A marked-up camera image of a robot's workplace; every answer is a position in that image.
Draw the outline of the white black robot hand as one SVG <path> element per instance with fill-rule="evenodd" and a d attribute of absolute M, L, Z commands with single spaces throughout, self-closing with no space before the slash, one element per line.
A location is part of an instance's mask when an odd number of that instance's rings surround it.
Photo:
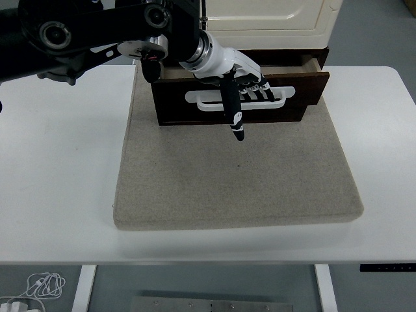
<path fill-rule="evenodd" d="M 231 47 L 222 47 L 207 31 L 201 31 L 193 56 L 179 63 L 201 83 L 218 86 L 226 122 L 239 141 L 244 140 L 240 96 L 251 90 L 257 99 L 275 101 L 260 66 Z"/>

